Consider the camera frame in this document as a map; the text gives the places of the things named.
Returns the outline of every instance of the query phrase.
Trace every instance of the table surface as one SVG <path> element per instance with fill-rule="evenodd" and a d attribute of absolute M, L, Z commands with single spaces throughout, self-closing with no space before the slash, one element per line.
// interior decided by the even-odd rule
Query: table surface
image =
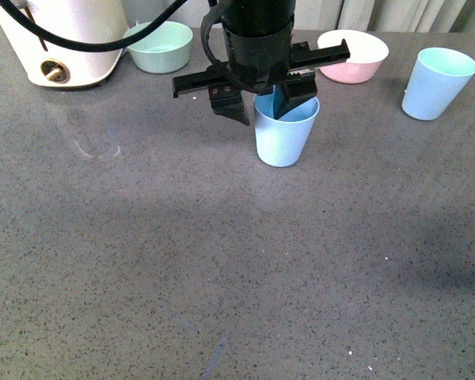
<path fill-rule="evenodd" d="M 475 379 L 475 76 L 435 121 L 401 110 L 417 52 L 475 35 L 377 34 L 369 82 L 317 73 L 277 169 L 205 91 L 129 55 L 40 88 L 0 29 L 0 378 Z M 207 65 L 195 41 L 176 75 Z"/>

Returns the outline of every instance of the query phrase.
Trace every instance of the robotic arm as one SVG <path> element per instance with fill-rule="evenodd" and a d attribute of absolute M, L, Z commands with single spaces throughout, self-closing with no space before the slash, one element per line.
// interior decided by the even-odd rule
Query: robotic arm
<path fill-rule="evenodd" d="M 76 51 L 103 52 L 125 48 L 141 40 L 166 21 L 187 0 L 175 0 L 146 28 L 122 40 L 88 44 L 64 39 L 35 23 L 18 8 L 24 0 L 0 0 L 0 6 L 19 24 L 42 40 Z M 204 52 L 211 65 L 202 73 L 173 79 L 173 95 L 207 88 L 211 107 L 244 124 L 249 118 L 241 91 L 259 95 L 274 91 L 274 116 L 281 116 L 316 96 L 314 68 L 350 58 L 345 40 L 340 46 L 311 51 L 307 42 L 292 44 L 295 0 L 208 0 L 210 12 L 201 25 Z M 228 56 L 220 62 L 213 55 L 211 27 L 221 22 Z"/>

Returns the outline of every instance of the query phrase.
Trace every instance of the electric kettle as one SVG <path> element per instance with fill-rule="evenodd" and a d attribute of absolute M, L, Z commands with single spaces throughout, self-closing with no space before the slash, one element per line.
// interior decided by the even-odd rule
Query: electric kettle
<path fill-rule="evenodd" d="M 100 44 L 119 40 L 128 30 L 120 0 L 14 0 L 40 27 L 69 40 Z M 72 51 L 50 44 L 19 25 L 0 6 L 0 25 L 26 70 L 39 86 L 83 87 L 107 78 L 122 50 Z"/>

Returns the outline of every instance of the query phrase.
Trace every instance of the black cable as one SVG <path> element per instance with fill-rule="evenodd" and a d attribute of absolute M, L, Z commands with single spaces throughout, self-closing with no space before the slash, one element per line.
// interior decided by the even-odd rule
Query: black cable
<path fill-rule="evenodd" d="M 86 51 L 86 52 L 104 52 L 104 51 L 113 51 L 126 48 L 129 45 L 136 43 L 139 40 L 142 40 L 148 34 L 152 33 L 156 28 L 162 25 L 169 17 L 171 17 L 174 12 L 181 8 L 188 0 L 176 0 L 167 7 L 167 9 L 161 13 L 154 21 L 152 21 L 148 26 L 143 30 L 133 34 L 132 36 L 123 38 L 121 40 L 116 40 L 112 42 L 107 42 L 104 44 L 88 44 L 86 42 L 78 42 L 73 40 L 68 40 L 57 36 L 44 28 L 41 28 L 39 25 L 31 22 L 10 0 L 0 0 L 0 6 L 21 26 L 28 29 L 30 32 L 51 42 L 54 45 L 61 46 L 62 48 L 67 48 L 75 51 Z"/>
<path fill-rule="evenodd" d="M 222 75 L 234 86 L 248 91 L 250 93 L 260 93 L 260 91 L 253 88 L 253 86 L 242 82 L 232 71 L 230 71 L 226 65 L 222 63 L 222 61 L 218 60 L 211 48 L 209 46 L 209 34 L 213 25 L 220 20 L 226 10 L 232 5 L 234 0 L 220 0 L 220 2 L 211 8 L 209 13 L 204 16 L 202 25 L 200 26 L 200 39 L 203 45 L 204 53 L 206 53 L 206 57 L 213 63 Z"/>

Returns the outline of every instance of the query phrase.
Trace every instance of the plastic cup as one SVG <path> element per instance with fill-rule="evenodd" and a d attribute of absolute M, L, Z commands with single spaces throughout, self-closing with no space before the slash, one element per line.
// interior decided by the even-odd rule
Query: plastic cup
<path fill-rule="evenodd" d="M 150 23 L 130 28 L 124 35 L 129 37 Z M 166 21 L 154 32 L 127 49 L 137 67 L 153 74 L 172 73 L 190 60 L 192 30 L 179 22 Z"/>
<path fill-rule="evenodd" d="M 418 120 L 434 120 L 475 74 L 475 61 L 460 51 L 430 47 L 417 56 L 403 110 Z"/>
<path fill-rule="evenodd" d="M 253 99 L 256 151 L 266 164 L 283 168 L 299 159 L 320 110 L 320 102 L 314 97 L 275 120 L 273 97 L 274 94 L 256 95 Z"/>

